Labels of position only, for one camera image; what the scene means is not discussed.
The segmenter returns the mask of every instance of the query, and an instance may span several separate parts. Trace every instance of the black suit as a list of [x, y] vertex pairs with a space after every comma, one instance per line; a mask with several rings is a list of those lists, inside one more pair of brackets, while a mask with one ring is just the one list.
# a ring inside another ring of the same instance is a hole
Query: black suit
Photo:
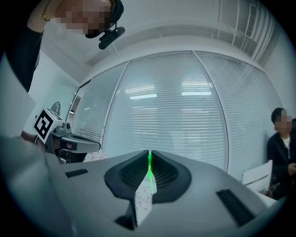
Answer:
[[283, 140], [277, 132], [267, 143], [267, 159], [272, 160], [272, 174], [276, 178], [276, 182], [281, 184], [280, 196], [285, 196], [291, 189], [293, 177], [288, 174], [288, 165], [296, 163], [296, 129], [294, 128], [290, 134], [290, 159], [288, 159], [288, 149], [285, 147]]

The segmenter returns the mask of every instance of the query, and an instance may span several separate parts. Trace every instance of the black slot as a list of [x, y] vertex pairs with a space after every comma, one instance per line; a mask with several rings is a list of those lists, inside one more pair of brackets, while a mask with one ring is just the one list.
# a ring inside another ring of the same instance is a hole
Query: black slot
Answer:
[[83, 175], [88, 173], [88, 171], [86, 169], [78, 169], [78, 170], [73, 170], [73, 171], [69, 171], [69, 172], [65, 172], [66, 176], [68, 178], [72, 178], [74, 176], [79, 176], [79, 175]]
[[255, 218], [255, 216], [229, 189], [219, 191], [217, 192], [217, 195], [239, 227]]

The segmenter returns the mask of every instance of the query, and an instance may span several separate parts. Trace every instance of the green laser line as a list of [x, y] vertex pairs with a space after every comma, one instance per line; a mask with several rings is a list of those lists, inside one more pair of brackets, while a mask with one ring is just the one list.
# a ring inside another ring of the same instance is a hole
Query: green laser line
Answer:
[[149, 155], [148, 155], [148, 177], [149, 177], [149, 180], [150, 180], [150, 186], [151, 186], [151, 190], [152, 190], [152, 194], [153, 194], [151, 165], [152, 165], [152, 155], [151, 155], [151, 151], [150, 151]]

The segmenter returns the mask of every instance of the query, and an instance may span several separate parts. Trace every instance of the white shirt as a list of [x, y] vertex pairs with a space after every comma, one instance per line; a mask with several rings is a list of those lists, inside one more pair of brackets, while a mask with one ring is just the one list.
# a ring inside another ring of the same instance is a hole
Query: white shirt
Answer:
[[288, 149], [288, 159], [290, 159], [290, 136], [288, 138], [282, 138], [285, 147]]

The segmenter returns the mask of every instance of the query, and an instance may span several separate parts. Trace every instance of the ceiling vent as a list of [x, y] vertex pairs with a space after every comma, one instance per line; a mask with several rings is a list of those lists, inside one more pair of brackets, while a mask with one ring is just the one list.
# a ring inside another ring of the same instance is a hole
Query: ceiling vent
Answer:
[[259, 9], [255, 5], [250, 4], [250, 13], [245, 35], [251, 39], [254, 39], [259, 22], [259, 15]]

